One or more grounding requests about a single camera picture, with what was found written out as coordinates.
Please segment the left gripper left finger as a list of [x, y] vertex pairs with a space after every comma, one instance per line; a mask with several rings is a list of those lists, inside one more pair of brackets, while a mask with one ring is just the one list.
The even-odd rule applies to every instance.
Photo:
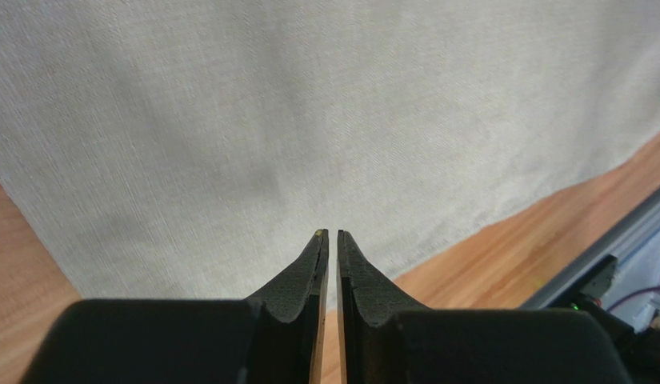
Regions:
[[318, 383], [322, 370], [329, 234], [248, 297], [262, 305], [247, 359], [248, 383]]

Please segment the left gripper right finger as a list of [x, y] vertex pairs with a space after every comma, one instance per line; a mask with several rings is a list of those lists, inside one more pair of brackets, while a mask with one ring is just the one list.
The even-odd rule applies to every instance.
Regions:
[[404, 383], [406, 368], [394, 316], [429, 307], [399, 288], [338, 232], [338, 327], [344, 383]]

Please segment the beige cloth napkin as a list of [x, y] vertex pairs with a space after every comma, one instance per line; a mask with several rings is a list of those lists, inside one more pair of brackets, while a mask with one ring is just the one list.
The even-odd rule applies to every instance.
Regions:
[[85, 298], [398, 275], [660, 131], [660, 1], [0, 1], [0, 183]]

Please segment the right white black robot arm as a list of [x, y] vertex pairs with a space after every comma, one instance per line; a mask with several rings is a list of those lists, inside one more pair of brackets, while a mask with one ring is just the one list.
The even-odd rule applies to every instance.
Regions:
[[634, 383], [660, 383], [660, 285], [632, 289], [608, 254], [548, 304], [588, 313], [609, 335]]

